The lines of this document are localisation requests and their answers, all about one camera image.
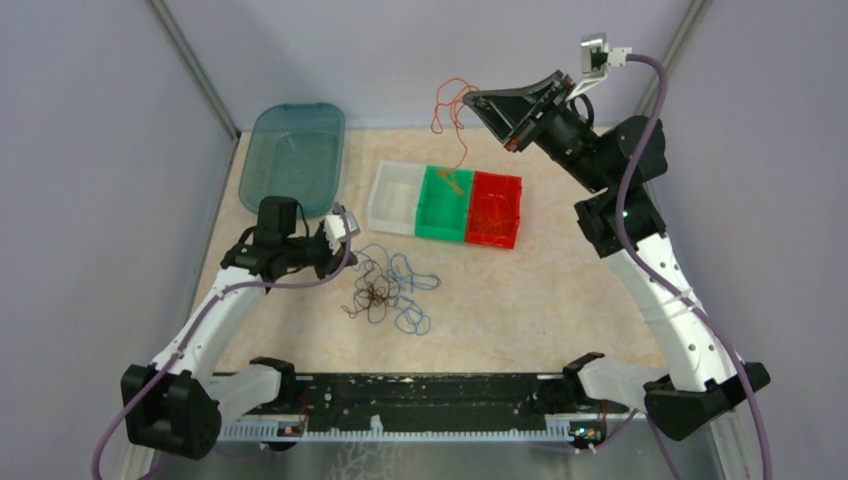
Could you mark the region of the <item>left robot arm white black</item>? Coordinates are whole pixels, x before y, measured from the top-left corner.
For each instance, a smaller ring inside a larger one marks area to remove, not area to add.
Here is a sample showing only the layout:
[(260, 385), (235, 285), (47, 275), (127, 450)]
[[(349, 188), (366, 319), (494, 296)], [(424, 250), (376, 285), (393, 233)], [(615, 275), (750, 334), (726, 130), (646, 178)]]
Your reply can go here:
[(247, 317), (275, 289), (324, 285), (355, 265), (352, 241), (360, 233), (353, 212), (334, 204), (316, 230), (297, 235), (304, 215), (290, 197), (269, 196), (255, 225), (226, 252), (213, 285), (175, 338), (148, 364), (132, 365), (120, 388), (118, 422), (130, 443), (199, 460), (223, 427), (258, 407), (277, 414), (300, 399), (294, 366), (259, 357), (243, 370), (214, 370)]

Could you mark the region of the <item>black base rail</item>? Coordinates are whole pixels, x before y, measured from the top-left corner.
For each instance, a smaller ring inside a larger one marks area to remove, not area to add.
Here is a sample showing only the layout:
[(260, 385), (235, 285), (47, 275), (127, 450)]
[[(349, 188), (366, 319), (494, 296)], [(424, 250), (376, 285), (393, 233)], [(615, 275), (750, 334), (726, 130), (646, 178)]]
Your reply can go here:
[(554, 415), (597, 418), (597, 401), (577, 396), (559, 374), (354, 374), (298, 376), (286, 400), (260, 415), (305, 414), (312, 433), (364, 431), (378, 417), (388, 432), (540, 431)]

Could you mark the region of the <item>red plastic bin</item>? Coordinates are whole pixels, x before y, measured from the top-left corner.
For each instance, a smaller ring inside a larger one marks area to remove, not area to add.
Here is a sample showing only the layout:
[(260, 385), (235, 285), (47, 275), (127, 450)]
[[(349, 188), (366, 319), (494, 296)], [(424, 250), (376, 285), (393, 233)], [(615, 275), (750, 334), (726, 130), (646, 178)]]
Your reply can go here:
[(519, 176), (475, 171), (464, 241), (513, 249), (520, 225), (522, 189)]

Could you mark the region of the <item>teal transparent plastic tray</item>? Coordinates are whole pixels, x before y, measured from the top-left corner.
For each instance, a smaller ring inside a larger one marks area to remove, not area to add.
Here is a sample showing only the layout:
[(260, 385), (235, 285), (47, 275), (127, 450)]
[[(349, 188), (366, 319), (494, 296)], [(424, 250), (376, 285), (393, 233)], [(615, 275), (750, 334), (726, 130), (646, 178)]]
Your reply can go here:
[(298, 200), (305, 216), (328, 213), (342, 170), (346, 119), (329, 103), (280, 104), (264, 111), (251, 132), (239, 199), (256, 214), (261, 200)]

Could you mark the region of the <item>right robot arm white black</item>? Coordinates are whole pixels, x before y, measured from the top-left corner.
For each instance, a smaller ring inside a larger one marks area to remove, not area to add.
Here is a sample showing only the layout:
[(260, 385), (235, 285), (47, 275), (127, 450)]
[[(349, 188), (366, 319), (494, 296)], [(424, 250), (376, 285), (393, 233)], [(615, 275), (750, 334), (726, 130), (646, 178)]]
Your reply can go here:
[(706, 325), (646, 191), (668, 167), (658, 114), (636, 115), (597, 134), (575, 110), (578, 97), (572, 79), (555, 72), (526, 87), (473, 91), (462, 101), (506, 150), (536, 145), (588, 190), (575, 205), (579, 227), (630, 292), (665, 358), (666, 368), (656, 369), (586, 354), (564, 368), (565, 403), (576, 412), (600, 400), (638, 409), (680, 441), (765, 387), (770, 376)]

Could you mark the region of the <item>white plastic bin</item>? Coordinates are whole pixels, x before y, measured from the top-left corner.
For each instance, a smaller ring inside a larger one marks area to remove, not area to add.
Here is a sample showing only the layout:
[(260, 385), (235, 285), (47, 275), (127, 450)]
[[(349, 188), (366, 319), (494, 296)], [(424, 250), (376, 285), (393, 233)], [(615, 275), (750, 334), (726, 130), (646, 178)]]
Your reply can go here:
[(426, 166), (382, 161), (367, 202), (367, 226), (376, 232), (414, 236)]

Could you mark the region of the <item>green plastic bin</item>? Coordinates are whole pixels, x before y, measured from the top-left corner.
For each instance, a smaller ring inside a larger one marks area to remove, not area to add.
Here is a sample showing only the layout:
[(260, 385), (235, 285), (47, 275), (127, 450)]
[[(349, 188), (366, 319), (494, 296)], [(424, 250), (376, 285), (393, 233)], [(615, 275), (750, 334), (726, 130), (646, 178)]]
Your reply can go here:
[(415, 235), (463, 242), (474, 172), (466, 169), (455, 171), (454, 183), (462, 190), (458, 193), (439, 175), (440, 170), (439, 166), (426, 167), (416, 211)]

